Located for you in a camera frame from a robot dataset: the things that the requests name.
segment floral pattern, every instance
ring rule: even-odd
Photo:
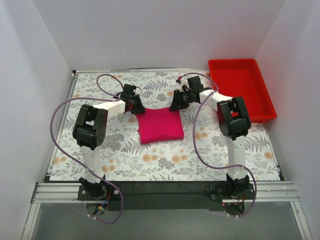
[[[142,89],[141,100],[149,109],[169,107],[173,91],[178,88],[175,80],[185,72],[121,72],[114,73],[123,83]],[[106,98],[96,85],[98,73],[81,73],[76,80],[73,97]],[[202,80],[205,87],[210,82]],[[118,93],[121,86],[110,77],[100,79],[101,87]],[[94,105],[98,101],[76,100],[70,103],[60,146],[82,160],[80,148],[72,137],[72,130],[81,105]],[[168,142],[141,144],[138,120],[130,112],[112,117],[107,122],[106,136],[101,146],[102,170],[109,181],[221,181],[226,170],[214,170],[202,164],[194,150],[192,127],[198,103],[180,111],[184,139]],[[195,138],[202,158],[210,165],[228,165],[225,137],[221,134],[217,114],[204,106],[197,120]],[[246,138],[246,165],[257,180],[280,180],[271,147],[262,124],[253,123]],[[82,166],[66,157],[59,150],[55,156],[51,181],[77,181],[84,176]]]

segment magenta fabric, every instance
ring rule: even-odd
[[[179,111],[169,111],[169,107],[145,110],[145,113],[136,114],[141,144],[184,138]]]

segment orange flower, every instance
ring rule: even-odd
[[[172,162],[177,164],[177,163],[180,162],[180,156],[179,155],[174,155],[174,156],[172,156],[171,160],[172,160]]]
[[[195,133],[195,139],[196,139],[196,140],[200,140],[200,139],[201,139],[201,133],[200,133],[200,132],[197,131],[197,132]]]
[[[206,132],[201,133],[201,137],[202,137],[202,138],[208,137],[208,133],[206,133]]]
[[[150,161],[150,155],[149,154],[145,154],[145,155],[143,155],[142,156],[142,160],[145,162],[145,163],[147,163],[147,162],[149,162]]]
[[[64,163],[64,162],[66,162],[67,161],[67,157],[65,157],[65,156],[63,156],[63,157],[61,157],[60,158],[60,163]]]
[[[56,156],[53,164],[58,164],[58,163],[59,163],[59,157]]]
[[[137,117],[132,116],[132,117],[130,117],[130,118],[128,119],[128,122],[132,124],[132,123],[135,123],[136,120],[137,120]]]
[[[269,152],[269,151],[267,151],[267,152],[264,153],[264,157],[265,157],[266,159],[269,159],[269,160],[271,160],[271,159],[274,158],[274,156],[272,155],[272,153]]]
[[[101,168],[104,173],[108,172],[108,167],[106,165],[103,165]]]

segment table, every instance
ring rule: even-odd
[[[124,84],[142,89],[141,100],[149,109],[169,107],[173,91],[178,89],[175,80],[186,71],[124,71],[111,74]],[[96,85],[100,73],[80,73],[75,80],[72,98],[92,97],[110,99]],[[201,78],[205,87],[211,83]],[[102,77],[103,89],[121,92],[117,81]],[[97,101],[75,100],[67,110],[62,123],[59,144],[68,153],[82,160],[80,148],[72,137],[72,130],[83,104],[99,104]],[[107,122],[106,137],[101,146],[102,169],[109,181],[224,181],[226,170],[207,168],[197,158],[192,142],[192,126],[198,103],[180,111],[184,139],[151,144],[140,144],[138,121],[130,112],[112,117]],[[225,137],[221,134],[217,114],[204,106],[197,120],[197,146],[201,156],[210,165],[222,167],[228,164]],[[253,123],[246,138],[246,166],[256,180],[279,181],[279,173],[272,154],[271,143],[263,124]],[[59,150],[56,151],[50,181],[77,181],[85,170]]]

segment folded cloth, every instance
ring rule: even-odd
[[[136,114],[141,144],[184,138],[179,111],[169,111],[169,107],[145,110],[145,113]]]

